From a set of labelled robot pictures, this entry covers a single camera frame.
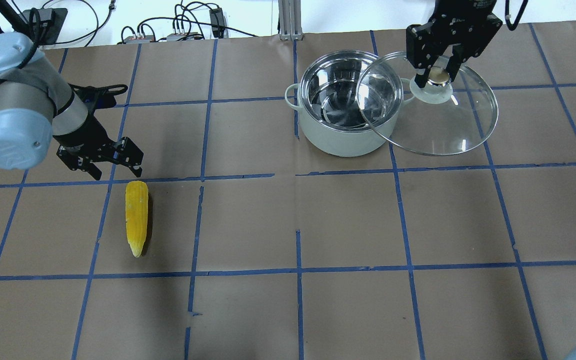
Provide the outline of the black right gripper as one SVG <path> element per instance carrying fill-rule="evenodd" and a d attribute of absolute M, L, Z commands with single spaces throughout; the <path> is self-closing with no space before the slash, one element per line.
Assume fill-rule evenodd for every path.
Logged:
<path fill-rule="evenodd" d="M 414 67 L 414 82 L 425 88 L 432 66 L 448 48 L 452 55 L 445 71 L 454 82 L 461 65 L 478 57 L 501 29 L 493 13 L 495 0 L 437 0 L 426 23 L 406 28 L 406 56 Z"/>

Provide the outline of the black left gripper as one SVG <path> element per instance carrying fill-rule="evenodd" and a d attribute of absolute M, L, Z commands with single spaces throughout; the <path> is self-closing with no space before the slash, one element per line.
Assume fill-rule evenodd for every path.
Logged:
<path fill-rule="evenodd" d="M 96 163 L 108 162 L 128 168 L 141 178 L 144 158 L 143 151 L 130 137 L 124 136 L 114 141 L 93 114 L 86 117 L 83 124 L 71 133 L 55 137 L 59 144 L 57 157 L 71 170 L 88 173 L 99 181 L 103 172 Z"/>

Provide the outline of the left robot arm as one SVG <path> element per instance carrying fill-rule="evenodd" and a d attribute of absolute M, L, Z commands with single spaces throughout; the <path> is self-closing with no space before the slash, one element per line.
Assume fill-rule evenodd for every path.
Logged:
<path fill-rule="evenodd" d="M 95 117 L 96 110 L 114 107 L 127 85 L 68 83 L 41 50 L 50 20 L 36 7 L 23 17 L 6 0 L 0 13 L 13 26 L 0 33 L 0 169 L 36 167 L 57 141 L 57 157 L 71 171 L 100 180 L 98 163 L 108 162 L 140 177 L 143 151 L 129 137 L 110 139 Z"/>

